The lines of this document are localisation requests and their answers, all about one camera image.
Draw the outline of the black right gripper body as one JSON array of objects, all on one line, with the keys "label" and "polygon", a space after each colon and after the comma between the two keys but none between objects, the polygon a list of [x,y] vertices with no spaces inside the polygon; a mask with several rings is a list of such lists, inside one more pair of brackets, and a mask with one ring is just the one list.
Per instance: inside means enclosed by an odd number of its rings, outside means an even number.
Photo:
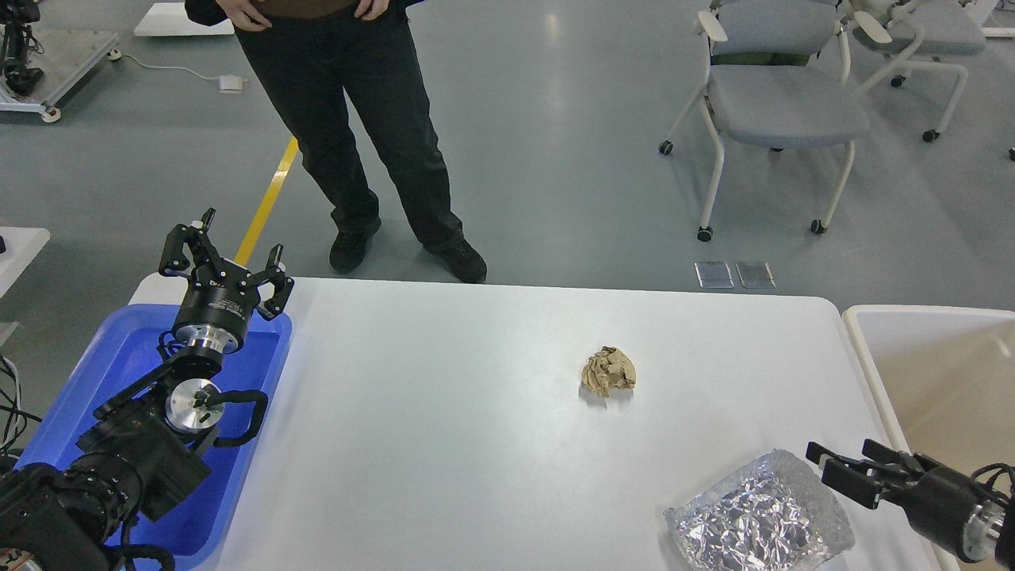
[{"label": "black right gripper body", "polygon": [[1002,493],[994,485],[1001,463],[970,476],[913,454],[925,473],[896,495],[913,531],[964,563],[1002,560]]}]

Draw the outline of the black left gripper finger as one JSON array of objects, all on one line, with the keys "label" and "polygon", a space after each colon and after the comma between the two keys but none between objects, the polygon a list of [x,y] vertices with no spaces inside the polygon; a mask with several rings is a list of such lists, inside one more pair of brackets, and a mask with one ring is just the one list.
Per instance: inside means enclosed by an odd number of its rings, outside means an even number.
[{"label": "black left gripper finger", "polygon": [[215,213],[215,209],[207,209],[199,220],[170,229],[157,274],[189,276],[192,281],[195,276],[216,278],[216,249],[208,237]]},{"label": "black left gripper finger", "polygon": [[284,312],[293,293],[293,279],[287,274],[282,261],[284,246],[276,243],[268,255],[264,270],[239,278],[238,290],[244,313],[257,313],[265,322],[272,322]]}]

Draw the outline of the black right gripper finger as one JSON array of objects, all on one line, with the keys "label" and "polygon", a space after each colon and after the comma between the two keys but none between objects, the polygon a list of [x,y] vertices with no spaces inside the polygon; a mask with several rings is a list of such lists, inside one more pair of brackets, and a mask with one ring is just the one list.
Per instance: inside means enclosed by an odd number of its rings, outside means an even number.
[{"label": "black right gripper finger", "polygon": [[920,477],[925,473],[925,467],[910,452],[889,448],[873,439],[866,439],[860,452],[886,473],[900,477]]},{"label": "black right gripper finger", "polygon": [[886,473],[869,458],[845,458],[815,441],[807,444],[806,459],[816,463],[822,473],[822,483],[840,492],[867,509],[875,509],[880,501],[889,501],[913,484],[913,477]]}]

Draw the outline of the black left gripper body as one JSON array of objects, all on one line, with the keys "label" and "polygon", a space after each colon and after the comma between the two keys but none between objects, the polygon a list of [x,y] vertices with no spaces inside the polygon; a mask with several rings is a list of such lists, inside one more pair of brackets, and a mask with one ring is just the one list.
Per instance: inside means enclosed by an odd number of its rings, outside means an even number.
[{"label": "black left gripper body", "polygon": [[221,354],[239,351],[260,302],[250,283],[251,272],[235,263],[197,266],[171,328],[174,340],[185,346],[205,343]]}]

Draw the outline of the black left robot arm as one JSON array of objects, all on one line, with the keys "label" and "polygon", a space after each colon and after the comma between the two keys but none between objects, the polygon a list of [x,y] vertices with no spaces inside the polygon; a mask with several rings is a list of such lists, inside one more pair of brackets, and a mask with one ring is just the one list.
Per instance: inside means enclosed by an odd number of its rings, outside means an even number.
[{"label": "black left robot arm", "polygon": [[92,412],[66,469],[26,463],[2,477],[4,570],[133,570],[163,546],[131,542],[140,517],[159,520],[213,472],[211,448],[246,445],[260,433],[270,398],[214,382],[226,355],[242,350],[251,318],[282,315],[295,281],[283,246],[253,272],[218,253],[208,232],[215,209],[170,229],[157,271],[187,282],[173,325],[159,334],[160,363]]}]

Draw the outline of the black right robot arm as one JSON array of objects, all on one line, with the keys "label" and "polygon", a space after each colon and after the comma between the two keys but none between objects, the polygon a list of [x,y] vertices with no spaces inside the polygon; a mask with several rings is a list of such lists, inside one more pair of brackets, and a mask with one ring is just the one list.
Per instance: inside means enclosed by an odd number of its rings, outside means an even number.
[{"label": "black right robot arm", "polygon": [[1013,568],[1013,492],[994,487],[1013,477],[1011,463],[987,463],[968,476],[923,453],[865,440],[862,458],[847,458],[810,442],[805,458],[822,483],[874,510],[899,506],[918,536],[964,563],[990,559]]}]

